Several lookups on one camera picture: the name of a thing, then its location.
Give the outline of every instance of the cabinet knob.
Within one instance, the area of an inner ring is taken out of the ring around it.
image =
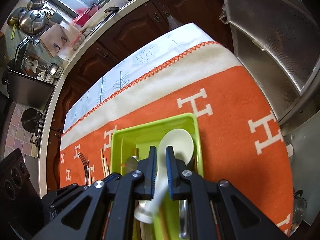
[[[157,23],[161,23],[162,22],[160,16],[157,13],[154,14],[154,19],[156,20]]]

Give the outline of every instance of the tree pattern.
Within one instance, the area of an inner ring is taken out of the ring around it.
[[[114,90],[119,90],[123,87],[125,87],[127,84],[129,84],[129,72],[126,74],[122,75],[122,70],[120,71],[120,78],[113,84],[113,91]]]

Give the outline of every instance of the pink tile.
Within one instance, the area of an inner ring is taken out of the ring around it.
[[[23,141],[20,141],[18,139],[14,140],[14,149],[19,148],[22,151]]]
[[[5,145],[10,147],[10,148],[13,148],[14,147],[14,137],[8,135],[7,136],[7,140],[5,142]]]
[[[18,127],[18,124],[19,124],[19,122],[20,122],[20,119],[21,119],[21,118],[20,118],[19,116],[17,116],[17,115],[14,114],[14,115],[12,116],[12,118],[11,118],[10,124]]]
[[[23,143],[22,152],[31,155],[31,144]]]
[[[23,107],[16,105],[16,108],[14,109],[13,113],[21,117],[22,112],[23,112]]]
[[[29,133],[26,131],[25,135],[24,135],[24,142],[30,143],[30,139],[31,139],[32,133]]]
[[[9,125],[9,130],[8,130],[8,134],[11,135],[12,137],[16,136],[16,132],[17,132],[17,128],[13,125]]]
[[[4,148],[4,157],[7,157],[11,152],[13,152],[13,149],[8,147],[8,146],[6,146]]]
[[[26,132],[25,130],[18,128],[16,133],[16,138],[19,139],[20,141],[23,141],[25,132]]]

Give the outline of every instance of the cabinet door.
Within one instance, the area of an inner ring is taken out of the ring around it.
[[[148,2],[109,28],[101,42],[120,60],[168,31],[168,25],[153,3]]]
[[[229,25],[219,20],[223,0],[152,0],[163,17],[171,15],[182,24],[195,23],[215,41],[233,51]]]
[[[75,82],[91,87],[120,60],[98,42],[83,54],[68,76]]]
[[[60,188],[59,162],[60,162],[61,133],[50,130],[47,151],[47,189],[48,192]]]
[[[53,113],[51,129],[62,132],[67,112],[89,88],[67,76]]]

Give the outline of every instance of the cabinet handle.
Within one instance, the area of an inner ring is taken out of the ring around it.
[[[154,18],[155,18],[157,23],[161,23],[162,22],[160,16],[157,13],[155,13]]]
[[[99,48],[97,48],[97,51],[98,51],[99,53],[101,53],[104,58],[108,58],[108,59],[111,59],[112,61],[115,61],[114,58],[110,56],[110,54],[102,51],[102,50],[99,49]]]
[[[164,8],[164,5],[162,3],[159,3],[159,7],[161,8],[162,12],[166,17],[170,16],[170,13]]]

